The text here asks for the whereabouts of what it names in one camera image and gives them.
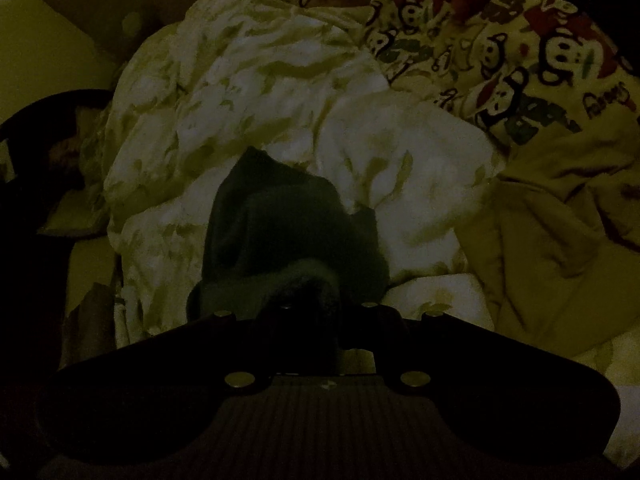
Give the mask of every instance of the yellow wall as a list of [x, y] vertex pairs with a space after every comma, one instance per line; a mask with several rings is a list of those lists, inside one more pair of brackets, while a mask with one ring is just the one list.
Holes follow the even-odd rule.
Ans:
[[41, 0], [0, 0], [0, 123], [59, 92], [107, 89], [115, 64]]

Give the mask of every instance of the yellow fabric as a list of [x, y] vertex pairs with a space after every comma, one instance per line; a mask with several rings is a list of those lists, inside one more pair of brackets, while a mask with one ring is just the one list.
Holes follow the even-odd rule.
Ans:
[[78, 307], [94, 283], [111, 285], [115, 264], [116, 254], [108, 237], [76, 242], [71, 251], [66, 281], [67, 316]]

